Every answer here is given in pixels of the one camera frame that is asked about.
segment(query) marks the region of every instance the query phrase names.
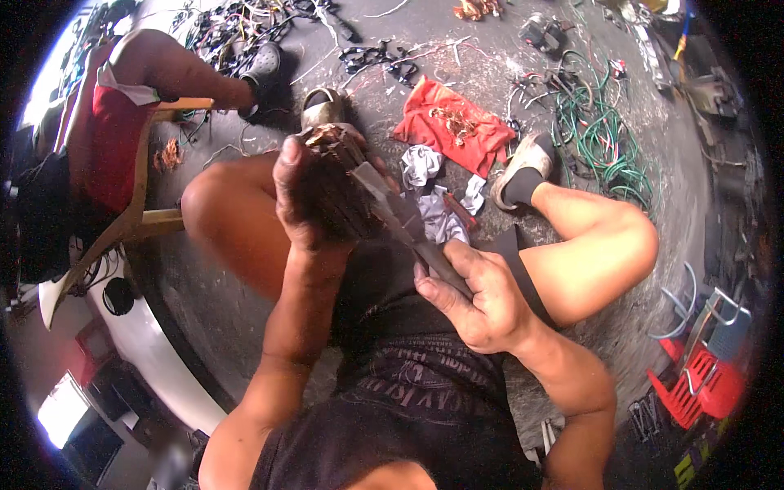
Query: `concrete floor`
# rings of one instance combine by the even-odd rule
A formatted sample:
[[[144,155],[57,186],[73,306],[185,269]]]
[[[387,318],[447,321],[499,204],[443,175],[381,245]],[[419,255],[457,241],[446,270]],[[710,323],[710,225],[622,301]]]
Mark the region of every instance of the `concrete floor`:
[[[206,9],[209,3],[203,2],[201,7]],[[673,319],[670,304],[663,299],[659,287],[673,291],[683,288],[686,277],[682,264],[685,260],[695,266],[698,280],[702,277],[709,180],[688,106],[680,100],[669,101],[657,92],[651,75],[644,70],[634,37],[604,21],[601,8],[591,2],[574,9],[569,0],[519,0],[514,5],[504,5],[506,12],[501,19],[489,17],[479,23],[456,19],[451,7],[457,2],[447,0],[412,2],[398,13],[379,19],[363,16],[388,9],[389,2],[340,3],[342,16],[365,37],[362,45],[375,45],[379,39],[390,38],[393,45],[405,48],[423,44],[421,52],[424,52],[429,45],[471,35],[469,42],[487,53],[488,58],[463,47],[459,53],[462,66],[458,66],[450,49],[424,57],[417,63],[431,78],[456,82],[452,89],[502,119],[506,117],[510,94],[508,80],[514,74],[510,67],[533,71],[548,66],[544,55],[524,45],[517,37],[524,20],[535,11],[575,22],[576,27],[568,34],[571,48],[586,53],[590,33],[591,49],[595,53],[626,61],[631,81],[628,98],[620,98],[619,112],[634,131],[642,154],[661,168],[661,177],[653,176],[654,184],[661,187],[662,196],[656,218],[661,238],[659,260],[646,281],[564,334],[597,353],[608,364],[617,380],[617,423],[628,426],[629,404],[650,387],[645,369],[661,371],[668,362],[657,342],[646,335],[666,330]],[[168,2],[165,4],[163,7],[160,1],[148,0],[143,13],[172,8]],[[166,14],[161,13],[149,21],[154,20],[156,27],[166,30],[169,22],[165,18]],[[282,42],[282,47],[299,60],[296,76],[313,67],[332,46],[327,30],[320,24],[308,22],[299,22]],[[294,84],[290,94],[281,94],[276,99],[281,103],[271,107],[268,114],[273,127],[251,126],[244,131],[246,140],[255,138],[242,143],[245,149],[255,153],[279,144],[286,135],[298,130],[298,114],[291,108],[299,106],[308,90],[322,85],[340,86],[347,79],[337,56],[329,57],[301,82]],[[407,145],[391,140],[390,133],[401,120],[409,89],[372,69],[368,69],[365,76],[357,77],[347,89],[353,91],[360,85],[363,86],[350,98],[357,126],[390,167],[396,169]],[[530,111],[523,111],[516,102],[512,108],[513,115],[520,120],[543,110],[532,106]],[[535,121],[535,128],[549,128],[548,117]],[[211,122],[197,135],[197,141],[183,149],[184,163],[174,172],[153,177],[148,205],[175,205],[185,186],[200,173],[202,164],[214,151],[227,143],[240,143],[244,125],[235,113],[213,114]],[[178,129],[168,124],[159,124],[154,130],[160,144],[177,133]],[[220,156],[223,160],[239,157],[234,150],[226,150]],[[446,175],[440,183],[461,198],[470,174],[453,163],[446,167]],[[485,193],[489,192],[494,175],[491,172]],[[580,188],[585,188],[585,184],[578,182]],[[493,238],[512,223],[521,223],[537,244],[558,240],[550,225],[535,212],[511,215],[499,211],[488,201],[478,218],[482,228],[472,237],[474,240]],[[130,253],[145,296],[158,305],[156,316],[179,326],[207,369],[229,396],[238,401],[260,358],[263,326],[272,304],[204,257],[184,233],[147,241]],[[329,395],[338,362],[339,353],[325,353],[306,393],[309,402]],[[539,423],[546,417],[557,417],[557,411],[530,373],[516,362],[508,362],[506,367],[510,406],[523,447],[541,445]]]

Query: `knee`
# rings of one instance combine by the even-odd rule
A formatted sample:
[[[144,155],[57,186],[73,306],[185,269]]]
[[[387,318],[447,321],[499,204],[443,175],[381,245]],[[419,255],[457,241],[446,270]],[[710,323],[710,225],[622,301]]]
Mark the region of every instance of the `knee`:
[[[644,277],[647,277],[653,271],[659,255],[659,232],[651,220],[632,205],[628,205],[621,221],[626,226],[630,251],[637,258]]]
[[[117,67],[128,61],[138,64],[138,60],[145,56],[155,56],[157,46],[163,42],[171,42],[173,38],[163,31],[156,29],[136,29],[125,35],[114,47],[110,62]]]
[[[220,225],[221,205],[231,185],[224,164],[213,164],[185,187],[181,200],[183,222],[195,239],[209,238]]]

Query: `slipper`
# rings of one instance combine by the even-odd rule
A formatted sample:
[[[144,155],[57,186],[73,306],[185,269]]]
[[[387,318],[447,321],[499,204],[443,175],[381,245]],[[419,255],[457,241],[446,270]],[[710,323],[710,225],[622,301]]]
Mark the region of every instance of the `slipper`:
[[[517,209],[517,205],[506,205],[503,202],[503,190],[512,180],[514,174],[524,167],[533,167],[539,170],[545,180],[550,176],[553,171],[553,159],[544,148],[536,143],[536,139],[547,135],[545,132],[535,131],[527,135],[520,144],[517,146],[516,151],[506,170],[503,171],[501,177],[495,180],[495,183],[490,190],[490,197],[495,202],[495,205],[504,211],[513,211]]]
[[[240,75],[240,80],[248,82],[256,99],[256,106],[241,111],[244,119],[252,117],[259,110],[264,97],[278,83],[281,71],[281,48],[276,42],[265,42],[253,58],[248,71]]]
[[[302,107],[302,129],[343,122],[343,99],[333,89],[311,90]]]

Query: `person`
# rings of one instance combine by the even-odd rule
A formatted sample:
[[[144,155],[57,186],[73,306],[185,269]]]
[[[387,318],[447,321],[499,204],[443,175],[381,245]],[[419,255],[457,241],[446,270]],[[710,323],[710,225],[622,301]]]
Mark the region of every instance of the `person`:
[[[201,487],[601,488],[613,379],[557,330],[645,279],[659,242],[632,205],[546,182],[548,143],[526,137],[492,197],[502,209],[533,207],[564,240],[525,248],[513,228],[495,252],[448,242],[444,254],[473,302],[388,237],[325,241],[301,217],[298,178],[318,163],[297,136],[279,153],[215,164],[194,179],[182,200],[191,239],[277,301],[256,374],[206,447]],[[336,388],[303,410],[328,343],[343,353]],[[504,353],[566,419],[543,472],[517,438]]]
[[[60,104],[61,115],[48,114],[40,125],[50,128],[48,122],[59,120],[59,130],[37,133],[31,168],[12,179],[21,281],[62,275],[71,261],[70,237],[87,250],[128,207],[141,131],[162,101],[209,98],[215,108],[251,118],[278,82],[280,67],[281,50],[268,42],[240,78],[224,77],[151,29],[93,47],[78,89]]]

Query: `gray cloth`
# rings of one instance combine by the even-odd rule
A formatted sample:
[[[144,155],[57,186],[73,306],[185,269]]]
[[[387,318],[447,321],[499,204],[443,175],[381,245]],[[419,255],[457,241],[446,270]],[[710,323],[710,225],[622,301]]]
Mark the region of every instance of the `gray cloth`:
[[[416,187],[424,187],[428,179],[436,176],[444,155],[433,151],[430,147],[418,144],[410,147],[403,154],[403,185],[409,191]]]
[[[417,201],[425,223],[425,235],[428,240],[437,244],[457,238],[470,245],[468,230],[463,226],[460,218],[444,203],[444,192],[446,187],[435,186],[432,194],[422,196]]]
[[[460,200],[460,204],[471,213],[471,216],[476,216],[482,206],[485,204],[485,196],[482,195],[482,188],[488,181],[482,179],[478,175],[474,175],[468,181],[466,188],[466,197]]]

